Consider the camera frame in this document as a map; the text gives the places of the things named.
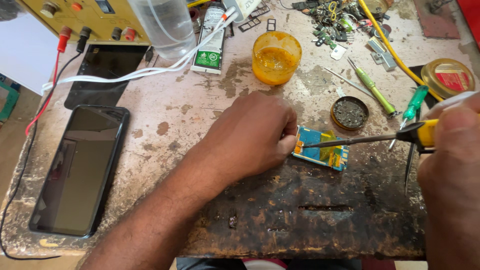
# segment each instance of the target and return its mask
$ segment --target green label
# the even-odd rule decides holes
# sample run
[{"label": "green label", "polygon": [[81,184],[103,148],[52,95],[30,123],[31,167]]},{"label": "green label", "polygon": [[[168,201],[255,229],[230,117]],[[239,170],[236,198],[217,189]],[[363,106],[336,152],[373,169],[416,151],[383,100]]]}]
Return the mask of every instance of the green label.
[{"label": "green label", "polygon": [[212,66],[218,67],[218,63],[220,61],[220,54],[211,51],[198,51],[197,59],[195,63],[205,65],[205,66]]}]

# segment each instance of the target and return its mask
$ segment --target black phone case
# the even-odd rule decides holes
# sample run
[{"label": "black phone case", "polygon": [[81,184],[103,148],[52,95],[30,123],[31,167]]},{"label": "black phone case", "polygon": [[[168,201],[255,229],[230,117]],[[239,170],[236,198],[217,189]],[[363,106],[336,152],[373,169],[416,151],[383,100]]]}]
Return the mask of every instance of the black phone case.
[{"label": "black phone case", "polygon": [[[110,192],[110,188],[112,187],[113,183],[113,178],[115,177],[115,170],[117,168],[118,160],[120,158],[120,152],[121,148],[123,147],[123,141],[125,139],[125,135],[127,133],[127,127],[128,127],[128,122],[130,119],[130,112],[128,109],[124,107],[109,107],[109,106],[98,106],[98,105],[77,105],[75,108],[72,110],[72,115],[70,116],[70,119],[68,120],[67,126],[65,128],[65,131],[63,132],[62,139],[65,137],[65,132],[67,131],[67,127],[70,126],[70,123],[72,121],[73,113],[78,107],[98,107],[98,108],[115,108],[115,109],[120,109],[123,111],[123,119],[120,122],[120,135],[118,136],[117,140],[115,141],[115,145],[113,147],[112,155],[110,156],[110,161],[108,162],[107,170],[108,174],[106,174],[106,177],[103,180],[102,188],[100,190],[102,196],[96,203],[96,209],[94,213],[94,218],[92,219],[92,222],[90,223],[89,226],[89,231],[88,233],[84,235],[77,235],[77,234],[68,234],[68,233],[52,233],[52,232],[47,232],[47,231],[42,231],[38,230],[36,228],[32,228],[32,218],[33,218],[33,213],[35,209],[37,208],[38,204],[38,199],[36,200],[35,207],[33,208],[34,210],[32,211],[32,215],[30,216],[30,221],[28,222],[28,229],[32,232],[36,233],[48,233],[48,234],[55,234],[55,235],[68,235],[68,236],[75,236],[75,237],[80,237],[80,238],[88,238],[92,236],[95,232],[98,226],[100,225],[100,222],[102,220],[103,213],[105,212],[105,203],[107,202],[108,199],[108,193]],[[55,155],[58,153],[61,147],[61,140],[59,142],[59,146],[57,148],[57,151],[55,152]],[[50,171],[52,170],[52,165],[50,166],[50,169],[47,172],[47,176],[50,174]],[[45,188],[45,183],[46,179],[43,182],[42,185],[42,190],[40,191],[40,194],[38,195],[38,198],[40,198],[44,192]]]}]

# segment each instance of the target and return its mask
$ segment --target plastic water bottle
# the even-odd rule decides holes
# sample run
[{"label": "plastic water bottle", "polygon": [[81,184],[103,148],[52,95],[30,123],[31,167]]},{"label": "plastic water bottle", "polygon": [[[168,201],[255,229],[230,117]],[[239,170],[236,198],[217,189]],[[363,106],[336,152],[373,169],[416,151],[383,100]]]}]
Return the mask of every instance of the plastic water bottle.
[{"label": "plastic water bottle", "polygon": [[195,47],[195,34],[185,0],[128,2],[162,58],[176,61]]}]

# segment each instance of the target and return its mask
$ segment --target blue circuit board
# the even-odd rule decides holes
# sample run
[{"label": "blue circuit board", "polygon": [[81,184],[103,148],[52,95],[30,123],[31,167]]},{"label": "blue circuit board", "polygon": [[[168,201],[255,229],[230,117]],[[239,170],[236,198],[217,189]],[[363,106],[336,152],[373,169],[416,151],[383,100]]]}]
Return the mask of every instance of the blue circuit board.
[{"label": "blue circuit board", "polygon": [[320,142],[321,136],[330,136],[320,131],[311,130],[303,126],[299,126],[297,130],[297,146],[292,152],[295,157],[308,160],[320,165],[331,167],[337,171],[342,171],[347,167],[348,162],[348,146],[337,146],[334,148],[330,157],[320,160],[319,148],[302,148],[302,145],[317,144]]}]

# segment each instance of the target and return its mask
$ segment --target yellow cable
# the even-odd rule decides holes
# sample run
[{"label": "yellow cable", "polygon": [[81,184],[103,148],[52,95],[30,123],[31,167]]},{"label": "yellow cable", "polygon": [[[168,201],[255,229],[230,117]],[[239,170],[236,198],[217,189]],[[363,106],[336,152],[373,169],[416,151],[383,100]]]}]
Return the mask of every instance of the yellow cable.
[{"label": "yellow cable", "polygon": [[336,2],[335,1],[332,1],[329,5],[328,5],[328,10],[332,13],[332,15],[330,16],[330,19],[332,19],[332,22],[336,19],[336,13],[335,13],[335,10],[336,10]]},{"label": "yellow cable", "polygon": [[192,3],[190,3],[190,4],[187,4],[187,7],[188,7],[188,8],[191,8],[191,7],[194,7],[194,6],[196,6],[196,5],[203,4],[203,3],[208,2],[208,1],[210,1],[210,0],[198,0],[198,1],[192,2]]},{"label": "yellow cable", "polygon": [[[420,85],[424,86],[425,83],[422,81],[422,79],[418,78],[403,62],[402,60],[398,57],[398,55],[395,53],[393,50],[392,46],[390,45],[390,42],[388,42],[388,39],[385,37],[383,34],[382,30],[380,29],[380,26],[378,26],[377,21],[373,17],[372,13],[370,13],[370,10],[368,9],[367,5],[363,0],[358,0],[360,6],[363,8],[363,11],[365,11],[365,14],[367,17],[370,19],[372,22],[373,27],[377,30],[378,34],[380,35],[380,38],[382,41],[385,43],[385,46],[387,47],[388,51],[392,54],[392,57],[395,59],[396,63],[400,66],[405,73],[407,73],[414,81],[419,83]],[[428,92],[438,101],[443,101],[443,98],[439,96],[437,93],[433,92],[430,88],[428,89]]]}]

